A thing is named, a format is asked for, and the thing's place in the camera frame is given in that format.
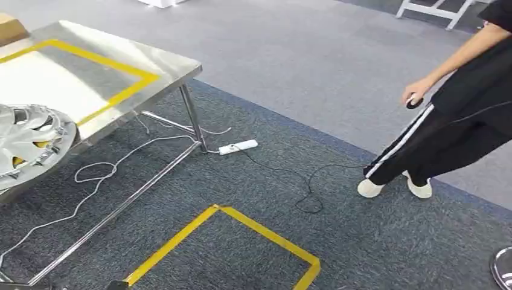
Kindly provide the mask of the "person's hand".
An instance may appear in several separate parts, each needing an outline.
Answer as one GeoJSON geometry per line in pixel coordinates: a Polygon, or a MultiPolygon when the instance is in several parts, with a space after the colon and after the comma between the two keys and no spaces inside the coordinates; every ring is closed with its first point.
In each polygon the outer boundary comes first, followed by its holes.
{"type": "Polygon", "coordinates": [[[403,103],[405,105],[415,106],[423,99],[425,93],[427,93],[433,85],[434,82],[426,77],[409,84],[405,87],[402,95],[403,103]]]}

